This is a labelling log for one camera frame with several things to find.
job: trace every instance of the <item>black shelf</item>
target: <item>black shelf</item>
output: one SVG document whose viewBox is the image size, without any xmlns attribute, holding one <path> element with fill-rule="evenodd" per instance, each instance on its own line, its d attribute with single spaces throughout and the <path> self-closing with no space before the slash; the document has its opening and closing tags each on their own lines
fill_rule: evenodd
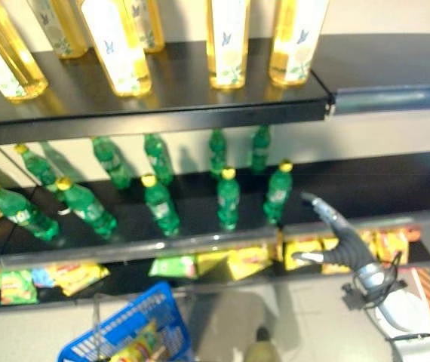
<svg viewBox="0 0 430 362">
<path fill-rule="evenodd" d="M 177 176 L 170 186 L 182 220 L 176 238 L 165 238 L 158 230 L 143 204 L 143 187 L 137 179 L 126 192 L 118 192 L 109 181 L 87 184 L 118 219 L 119 227 L 109 240 L 95 235 L 73 214 L 57 215 L 63 205 L 49 192 L 36 188 L 32 201 L 60 221 L 61 235 L 54 239 L 53 246 L 16 227 L 8 240 L 0 239 L 0 264 L 21 268 L 69 260 L 117 262 L 274 241 L 276 229 L 267 225 L 262 209 L 273 170 L 269 167 L 261 176 L 238 170 L 240 221 L 233 232 L 224 232 L 218 225 L 216 183 L 210 175 Z M 299 225 L 301 231 L 307 223 L 319 224 L 321 229 L 317 215 L 299 199 L 302 190 L 324 198 L 349 219 L 372 217 L 384 221 L 411 216 L 430 210 L 430 152 L 298 164 L 293 169 L 293 184 L 282 225 Z"/>
<path fill-rule="evenodd" d="M 430 109 L 430 34 L 323 35 L 312 71 L 335 114 Z"/>
<path fill-rule="evenodd" d="M 208 83 L 204 41 L 169 43 L 148 56 L 152 93 L 139 99 L 112 93 L 92 50 L 66 62 L 34 54 L 50 86 L 20 104 L 0 93 L 0 144 L 324 119 L 329 95 L 318 80 L 272 86 L 269 52 L 270 39 L 251 39 L 245 87 L 221 91 Z"/>
<path fill-rule="evenodd" d="M 39 304 L 35 305 L 0 305 L 0 311 L 12 309 L 31 309 L 42 306 L 59 304 L 76 304 L 91 302 L 98 293 L 109 296 L 129 296 L 142 293 L 158 281 L 168 281 L 175 292 L 206 293 L 215 292 L 230 286 L 241 286 L 251 284 L 266 284 L 269 282 L 290 281 L 301 278 L 323 278 L 330 275 L 321 274 L 320 265 L 307 265 L 302 268 L 286 271 L 283 263 L 274 262 L 268 268 L 259 271 L 245 279 L 233 280 L 229 267 L 225 261 L 219 263 L 207 274 L 199 279 L 187 278 L 160 278 L 149 277 L 149 269 L 153 259 L 143 259 L 132 262 L 116 262 L 107 264 L 110 275 L 95 284 L 81 290 L 73 296 L 64 296 L 59 287 L 38 288 Z M 421 241 L 410 243 L 408 265 L 428 266 L 430 264 L 430 253 Z"/>
</svg>

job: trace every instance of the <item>green plastic bottle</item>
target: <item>green plastic bottle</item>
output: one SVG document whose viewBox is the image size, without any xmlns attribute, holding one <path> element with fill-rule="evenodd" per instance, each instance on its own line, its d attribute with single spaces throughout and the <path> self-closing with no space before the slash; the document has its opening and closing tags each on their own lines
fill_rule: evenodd
<svg viewBox="0 0 430 362">
<path fill-rule="evenodd" d="M 141 177 L 145 186 L 145 202 L 152 211 L 155 220 L 165 236 L 178 234 L 180 230 L 180 218 L 175 211 L 167 188 L 157 182 L 156 176 L 147 174 Z"/>
<path fill-rule="evenodd" d="M 292 163 L 282 160 L 278 169 L 270 176 L 269 191 L 263 210 L 271 224 L 276 224 L 281 220 L 285 201 L 289 198 L 292 189 Z"/>
<path fill-rule="evenodd" d="M 222 130 L 218 128 L 212 130 L 208 148 L 210 149 L 210 173 L 213 177 L 219 179 L 226 165 L 227 154 L 227 143 Z"/>
<path fill-rule="evenodd" d="M 56 187 L 56 173 L 48 160 L 32 152 L 24 143 L 16 144 L 14 149 L 21 155 L 27 170 L 37 177 L 41 184 L 52 192 L 59 201 L 63 201 L 63 193 Z"/>
<path fill-rule="evenodd" d="M 253 173 L 262 173 L 267 167 L 269 157 L 270 129 L 267 125 L 260 126 L 252 136 L 252 162 L 250 169 Z"/>
<path fill-rule="evenodd" d="M 92 137 L 91 142 L 94 155 L 109 174 L 115 187 L 119 190 L 130 187 L 131 171 L 121 160 L 116 145 L 108 137 Z"/>
<path fill-rule="evenodd" d="M 224 167 L 222 179 L 217 185 L 218 211 L 220 225 L 225 230 L 233 230 L 238 221 L 238 202 L 240 201 L 240 186 L 235 179 L 235 168 Z"/>
<path fill-rule="evenodd" d="M 163 139 L 155 133 L 145 134 L 145 152 L 156 178 L 168 186 L 173 180 L 173 168 Z"/>
<path fill-rule="evenodd" d="M 104 210 L 103 205 L 89 189 L 72 183 L 67 176 L 56 180 L 59 190 L 64 193 L 66 203 L 74 213 L 91 225 L 94 231 L 103 236 L 109 237 L 116 227 L 116 219 Z"/>
<path fill-rule="evenodd" d="M 0 211 L 10 221 L 29 230 L 37 238 L 50 241 L 59 234 L 59 224 L 45 216 L 21 194 L 0 187 Z"/>
</svg>

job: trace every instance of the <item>blue shopping basket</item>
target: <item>blue shopping basket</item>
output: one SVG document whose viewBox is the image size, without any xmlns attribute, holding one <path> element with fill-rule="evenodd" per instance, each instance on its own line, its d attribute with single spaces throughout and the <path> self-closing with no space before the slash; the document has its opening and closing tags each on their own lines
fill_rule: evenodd
<svg viewBox="0 0 430 362">
<path fill-rule="evenodd" d="M 155 284 L 98 328 L 69 343 L 57 361 L 93 362 L 100 356 L 110 357 L 136 338 L 152 319 L 156 319 L 158 333 L 171 356 L 169 360 L 193 361 L 188 331 L 166 282 Z"/>
</svg>

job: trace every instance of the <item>cooking oil bottle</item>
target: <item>cooking oil bottle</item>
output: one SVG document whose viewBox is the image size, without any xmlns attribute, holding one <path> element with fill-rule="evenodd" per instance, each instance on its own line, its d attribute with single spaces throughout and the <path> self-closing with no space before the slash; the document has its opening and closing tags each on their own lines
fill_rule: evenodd
<svg viewBox="0 0 430 362">
<path fill-rule="evenodd" d="M 120 97 L 148 93 L 148 64 L 124 0 L 77 2 L 113 92 Z"/>
<path fill-rule="evenodd" d="M 164 48 L 163 29 L 156 0 L 125 0 L 146 53 Z"/>
<path fill-rule="evenodd" d="M 28 0 L 39 24 L 60 59 L 79 58 L 88 45 L 69 0 Z"/>
<path fill-rule="evenodd" d="M 9 100 L 29 100 L 48 86 L 31 53 L 0 5 L 0 91 Z"/>
<path fill-rule="evenodd" d="M 269 76 L 279 85 L 304 84 L 329 0 L 279 0 Z"/>
<path fill-rule="evenodd" d="M 245 84 L 250 0 L 207 0 L 207 58 L 210 85 Z"/>
</svg>

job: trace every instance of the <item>robotic arm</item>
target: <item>robotic arm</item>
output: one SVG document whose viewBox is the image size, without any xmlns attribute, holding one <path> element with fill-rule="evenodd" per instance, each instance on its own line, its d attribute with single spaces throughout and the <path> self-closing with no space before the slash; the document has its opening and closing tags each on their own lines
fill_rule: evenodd
<svg viewBox="0 0 430 362">
<path fill-rule="evenodd" d="M 391 342 L 395 360 L 430 360 L 430 333 L 424 330 L 425 325 L 421 320 L 425 306 L 421 299 L 404 290 L 406 284 L 403 281 L 397 280 L 396 264 L 384 268 L 344 216 L 313 194 L 303 192 L 301 196 L 329 225 L 339 243 L 332 250 L 294 253 L 293 259 L 351 268 L 365 293 L 354 289 L 351 284 L 345 284 L 343 289 L 346 295 L 343 300 L 349 309 L 376 309 L 379 330 Z"/>
</svg>

